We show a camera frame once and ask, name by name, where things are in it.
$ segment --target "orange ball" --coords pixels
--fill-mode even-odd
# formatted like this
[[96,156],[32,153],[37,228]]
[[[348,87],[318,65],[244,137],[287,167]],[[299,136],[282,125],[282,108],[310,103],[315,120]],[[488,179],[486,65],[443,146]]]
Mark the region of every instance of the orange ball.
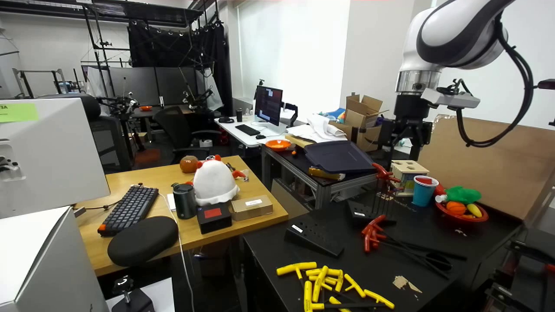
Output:
[[199,158],[195,158],[193,155],[188,155],[179,162],[179,167],[183,174],[195,174],[199,169]]
[[464,203],[459,203],[459,202],[450,202],[450,203],[448,203],[448,212],[450,212],[452,215],[466,215],[467,207],[466,207]]

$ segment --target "black keyboard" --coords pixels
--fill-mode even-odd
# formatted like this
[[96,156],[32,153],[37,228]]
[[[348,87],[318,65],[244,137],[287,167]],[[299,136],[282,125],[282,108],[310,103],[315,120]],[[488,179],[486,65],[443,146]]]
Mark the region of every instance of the black keyboard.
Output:
[[115,210],[105,219],[98,233],[115,236],[127,228],[141,222],[152,212],[159,198],[159,189],[133,186]]
[[238,125],[237,127],[240,132],[245,132],[245,134],[249,134],[249,136],[259,136],[261,132],[259,130],[256,130],[256,129],[252,129],[252,127],[249,127],[249,125]]

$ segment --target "black table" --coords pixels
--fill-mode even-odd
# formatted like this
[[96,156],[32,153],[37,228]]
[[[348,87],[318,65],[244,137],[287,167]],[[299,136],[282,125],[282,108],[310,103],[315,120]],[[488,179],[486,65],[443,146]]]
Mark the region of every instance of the black table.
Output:
[[[358,202],[370,203],[375,196],[363,196]],[[325,210],[315,210],[294,222],[315,222],[330,240],[344,245],[341,259],[285,241],[285,229],[278,226],[245,236],[245,281],[249,288],[251,311],[303,311],[303,283],[296,274],[278,278],[277,267],[316,260],[322,266],[339,267],[349,273],[363,288],[391,299],[396,311],[457,311],[469,300],[469,293],[480,288],[495,266],[488,262],[497,254],[506,254],[506,243],[523,229],[519,219],[490,210],[490,222],[480,228],[464,228],[447,222],[436,208],[410,210],[395,208],[398,224],[386,233],[407,243],[433,247],[438,250],[466,255],[469,260],[452,260],[450,280],[410,260],[405,254],[388,245],[370,255],[363,254],[362,228],[348,219],[348,205],[334,205]],[[405,276],[415,283],[424,295],[419,300],[410,292],[400,292],[393,286],[395,276]]]
[[299,150],[297,156],[292,156],[290,153],[275,153],[268,148],[264,148],[263,153],[263,182],[266,186],[273,186],[273,179],[285,181],[285,172],[299,179],[303,184],[306,184],[315,193],[315,210],[325,208],[334,195],[341,191],[351,191],[358,188],[365,188],[369,184],[375,182],[375,169],[369,169],[369,172],[363,174],[349,174],[341,182],[332,182],[325,179],[316,179],[310,176],[310,169],[313,163],[306,158],[304,151]]

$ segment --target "orange bowl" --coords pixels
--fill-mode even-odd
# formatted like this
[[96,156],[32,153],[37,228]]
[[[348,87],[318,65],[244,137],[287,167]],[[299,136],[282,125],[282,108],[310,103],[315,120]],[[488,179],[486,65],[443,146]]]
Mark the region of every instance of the orange bowl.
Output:
[[474,219],[474,217],[466,217],[466,215],[454,215],[445,203],[436,203],[438,210],[447,215],[448,219],[455,221],[455,222],[462,222],[462,224],[485,224],[490,221],[488,212],[483,208],[483,205],[478,205],[483,212],[481,219]]
[[294,150],[294,144],[290,141],[284,141],[284,139],[270,141],[270,143],[266,143],[266,146],[277,153]]

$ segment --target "cushion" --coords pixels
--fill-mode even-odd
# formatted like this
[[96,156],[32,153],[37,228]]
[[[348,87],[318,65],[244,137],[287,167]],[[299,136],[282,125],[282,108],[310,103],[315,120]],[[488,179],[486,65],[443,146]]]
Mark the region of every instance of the cushion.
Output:
[[117,266],[134,267],[174,247],[178,238],[179,229],[174,219],[147,219],[119,233],[108,247],[108,257]]

